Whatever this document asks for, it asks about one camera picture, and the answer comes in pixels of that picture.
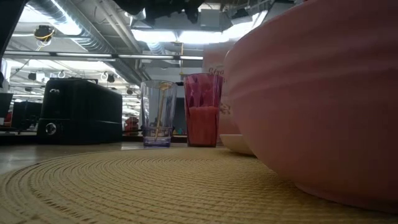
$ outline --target ventilation duct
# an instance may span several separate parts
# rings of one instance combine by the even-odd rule
[[[80,12],[70,0],[30,0],[30,9],[45,16],[51,25],[66,35],[78,35],[84,38],[74,38],[73,41],[88,52],[115,54],[116,50],[109,44],[92,23]],[[105,62],[116,69],[125,81],[140,85],[146,80],[140,71],[133,70],[126,62],[116,59]]]

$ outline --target clear glass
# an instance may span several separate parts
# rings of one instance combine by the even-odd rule
[[[170,147],[177,85],[163,80],[141,83],[142,135],[146,147]]]
[[[216,147],[223,80],[208,73],[184,78],[188,146]]]

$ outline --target black appliance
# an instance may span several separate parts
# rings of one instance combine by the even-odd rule
[[[81,78],[52,78],[45,86],[39,143],[121,141],[122,107],[122,96],[103,86]]]
[[[18,131],[25,131],[31,126],[36,127],[41,111],[42,103],[28,101],[14,102],[11,127],[16,128]]]
[[[5,118],[10,108],[12,93],[0,93],[0,118]]]

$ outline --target pink glass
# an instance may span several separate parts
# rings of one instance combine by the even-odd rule
[[[188,146],[216,147],[223,80],[208,73],[184,78]]]

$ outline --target round placemat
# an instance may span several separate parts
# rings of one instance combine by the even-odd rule
[[[80,154],[0,176],[3,223],[398,223],[308,195],[225,149]]]

